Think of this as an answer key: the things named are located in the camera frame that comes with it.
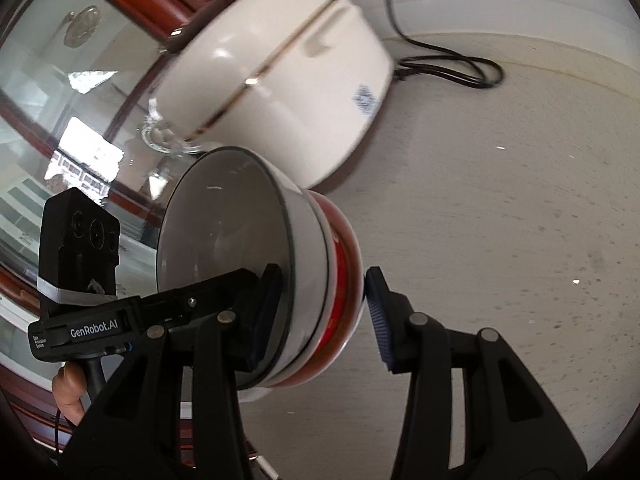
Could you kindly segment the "person's left hand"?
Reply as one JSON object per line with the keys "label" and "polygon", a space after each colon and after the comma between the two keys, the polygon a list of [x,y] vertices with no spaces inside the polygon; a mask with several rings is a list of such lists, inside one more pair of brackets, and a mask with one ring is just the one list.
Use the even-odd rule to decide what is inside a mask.
{"label": "person's left hand", "polygon": [[81,368],[66,362],[52,378],[52,394],[61,414],[74,426],[85,415],[81,398],[87,393],[87,382]]}

